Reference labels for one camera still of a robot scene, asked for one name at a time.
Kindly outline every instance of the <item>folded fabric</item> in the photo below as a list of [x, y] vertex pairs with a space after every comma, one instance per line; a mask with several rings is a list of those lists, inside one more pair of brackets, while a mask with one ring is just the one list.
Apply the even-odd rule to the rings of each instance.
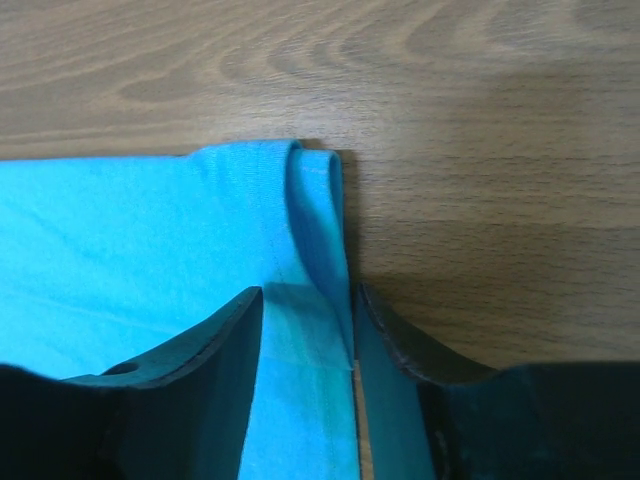
[[355, 480], [342, 223], [339, 158], [294, 141], [0, 162], [0, 361], [99, 374], [262, 286], [240, 478]]

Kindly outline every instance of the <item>wooden surface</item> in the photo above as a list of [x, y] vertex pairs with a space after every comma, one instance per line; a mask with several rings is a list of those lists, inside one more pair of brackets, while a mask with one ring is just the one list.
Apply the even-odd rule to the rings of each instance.
[[636, 0], [10, 0], [0, 155], [299, 137], [348, 250], [493, 366], [640, 358]]

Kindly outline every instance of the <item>wooden table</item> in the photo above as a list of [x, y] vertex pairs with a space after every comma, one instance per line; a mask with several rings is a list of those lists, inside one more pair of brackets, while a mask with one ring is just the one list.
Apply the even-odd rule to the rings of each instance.
[[16, 0], [0, 155], [340, 150], [354, 277], [501, 367], [640, 358], [635, 0]]

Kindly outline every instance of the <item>wood grain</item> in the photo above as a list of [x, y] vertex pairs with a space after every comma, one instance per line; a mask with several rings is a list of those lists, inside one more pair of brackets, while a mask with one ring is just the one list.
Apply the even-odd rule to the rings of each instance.
[[0, 155], [342, 151], [352, 270], [494, 366], [640, 358], [634, 0], [11, 0]]

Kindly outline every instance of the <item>fabric fold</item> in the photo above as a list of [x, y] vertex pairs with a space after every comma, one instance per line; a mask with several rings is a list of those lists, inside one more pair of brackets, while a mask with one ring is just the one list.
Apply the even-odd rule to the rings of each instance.
[[358, 478], [334, 153], [264, 141], [0, 162], [3, 362], [98, 374], [250, 285], [265, 315], [240, 477]]

